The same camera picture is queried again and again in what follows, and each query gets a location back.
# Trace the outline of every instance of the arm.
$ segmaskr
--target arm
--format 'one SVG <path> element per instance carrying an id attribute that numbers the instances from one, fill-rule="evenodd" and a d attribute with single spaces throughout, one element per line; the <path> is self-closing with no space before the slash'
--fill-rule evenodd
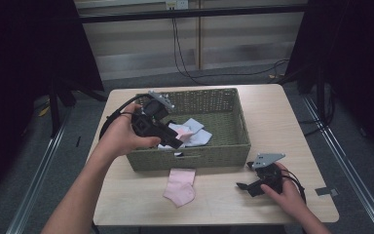
<path id="1" fill-rule="evenodd" d="M 133 113 L 137 105 L 124 110 Z M 93 150 L 86 166 L 56 207 L 42 233 L 90 233 L 102 183 L 113 161 L 136 147 L 152 147 L 158 137 L 139 137 L 131 127 L 131 116 L 123 114 L 109 126 Z"/>
<path id="2" fill-rule="evenodd" d="M 287 168 L 277 163 L 282 170 Z M 282 171 L 283 175 L 288 176 L 288 173 Z M 296 185 L 290 179 L 283 179 L 283 192 L 278 194 L 275 190 L 270 188 L 266 184 L 261 185 L 261 189 L 273 200 L 275 200 L 279 206 L 289 215 L 294 217 L 305 229 L 307 233 L 316 234 L 328 234 L 330 231 L 324 226 L 324 224 L 309 210 L 306 206 Z"/>

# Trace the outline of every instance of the table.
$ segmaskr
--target table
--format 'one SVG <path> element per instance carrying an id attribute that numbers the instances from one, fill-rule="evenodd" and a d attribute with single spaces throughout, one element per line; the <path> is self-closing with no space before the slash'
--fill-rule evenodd
<path id="1" fill-rule="evenodd" d="M 251 141 L 247 161 L 257 153 L 279 152 L 280 162 L 298 176 L 306 188 L 309 208 L 323 222 L 335 222 L 339 214 L 330 195 L 318 196 L 325 186 L 318 165 L 297 123 L 284 90 L 279 85 L 243 85 L 155 88 L 155 92 L 237 88 Z M 93 140 L 94 150 L 106 116 L 147 89 L 111 92 Z M 94 214 L 96 225 L 240 225 L 283 224 L 295 220 L 266 195 L 250 197 L 236 182 L 251 183 L 254 173 L 243 167 L 198 168 L 196 198 L 177 208 L 163 197 L 169 170 L 134 172 L 126 156 L 116 159 L 104 181 Z"/>

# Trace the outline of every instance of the green woven basket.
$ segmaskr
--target green woven basket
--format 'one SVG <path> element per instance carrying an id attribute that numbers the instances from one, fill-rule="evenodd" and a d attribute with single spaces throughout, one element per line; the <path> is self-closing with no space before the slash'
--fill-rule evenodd
<path id="1" fill-rule="evenodd" d="M 135 171 L 171 168 L 242 167 L 250 141 L 237 89 L 214 89 L 166 93 L 175 105 L 162 122 L 183 124 L 193 118 L 212 134 L 208 144 L 198 147 L 163 150 L 138 148 L 127 157 Z"/>

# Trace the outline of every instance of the wall socket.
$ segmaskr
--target wall socket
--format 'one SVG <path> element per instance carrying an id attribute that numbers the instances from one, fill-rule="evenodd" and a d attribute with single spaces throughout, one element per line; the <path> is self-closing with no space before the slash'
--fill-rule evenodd
<path id="1" fill-rule="evenodd" d="M 187 10 L 188 0 L 172 0 L 166 1 L 167 10 Z"/>

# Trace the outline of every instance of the pink sock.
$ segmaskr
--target pink sock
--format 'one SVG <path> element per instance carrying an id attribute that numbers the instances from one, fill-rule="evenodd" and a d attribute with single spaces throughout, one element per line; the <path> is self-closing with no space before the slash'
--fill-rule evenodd
<path id="1" fill-rule="evenodd" d="M 164 197 L 181 207 L 193 201 L 196 193 L 193 188 L 195 169 L 171 169 Z"/>

